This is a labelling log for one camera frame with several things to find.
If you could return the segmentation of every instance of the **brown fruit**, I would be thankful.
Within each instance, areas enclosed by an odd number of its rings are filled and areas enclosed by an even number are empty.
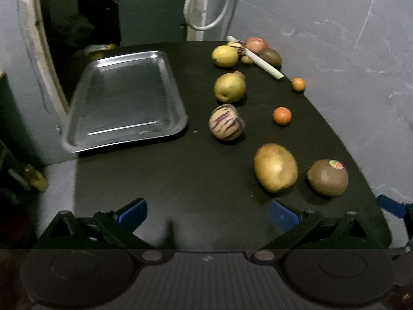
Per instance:
[[[315,191],[329,197],[339,196],[348,186],[346,168],[333,159],[316,161],[308,170],[307,179]]]
[[[291,121],[292,114],[288,108],[285,107],[278,107],[273,112],[273,119],[275,123],[285,126],[288,125]]]
[[[294,78],[291,83],[294,91],[303,92],[306,88],[306,82],[302,78]]]
[[[264,48],[260,51],[259,56],[268,64],[276,68],[281,66],[281,56],[275,50]]]
[[[261,185],[271,193],[294,185],[298,177],[294,156],[275,143],[259,147],[254,156],[254,170]]]

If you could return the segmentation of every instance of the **fruit sticker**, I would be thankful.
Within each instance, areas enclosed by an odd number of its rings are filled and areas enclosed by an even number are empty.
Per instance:
[[[334,169],[341,170],[343,168],[343,164],[333,159],[328,164],[330,164]]]

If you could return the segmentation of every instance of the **potato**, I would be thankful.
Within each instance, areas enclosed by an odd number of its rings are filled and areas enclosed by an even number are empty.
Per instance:
[[[268,143],[257,150],[254,156],[254,169],[261,185],[271,193],[294,185],[298,177],[294,156],[275,143]]]

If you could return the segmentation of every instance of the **striped fruit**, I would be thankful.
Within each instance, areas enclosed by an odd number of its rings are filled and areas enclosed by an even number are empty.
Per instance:
[[[245,122],[238,116],[235,106],[222,104],[213,110],[209,119],[212,134],[224,141],[236,139],[244,131]]]
[[[242,57],[243,55],[245,55],[245,49],[247,48],[247,45],[244,42],[230,41],[227,43],[227,45],[237,50],[238,56]]]

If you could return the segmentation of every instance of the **white door frame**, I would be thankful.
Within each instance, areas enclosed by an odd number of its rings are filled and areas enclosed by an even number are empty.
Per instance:
[[[19,20],[30,60],[41,84],[40,87],[50,98],[50,102],[46,102],[51,107],[49,112],[56,114],[54,117],[56,117],[57,129],[61,129],[67,122],[69,105],[49,51],[40,0],[18,0],[18,3]]]

